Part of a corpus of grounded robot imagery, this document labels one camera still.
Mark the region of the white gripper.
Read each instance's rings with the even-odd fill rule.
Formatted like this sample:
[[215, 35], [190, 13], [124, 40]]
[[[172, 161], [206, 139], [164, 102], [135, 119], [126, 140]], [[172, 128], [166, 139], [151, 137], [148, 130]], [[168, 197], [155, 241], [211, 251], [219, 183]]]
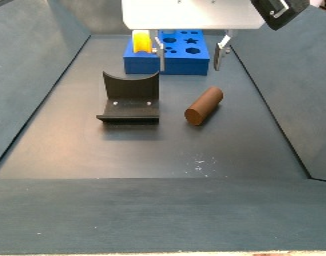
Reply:
[[[122, 0], [123, 22], [136, 29], [258, 29], [265, 21], [250, 0]], [[232, 35], [224, 32], [215, 44], [214, 69], [219, 70], [222, 57]], [[164, 44], [154, 33], [152, 51], [159, 57], [159, 70], [166, 70]]]

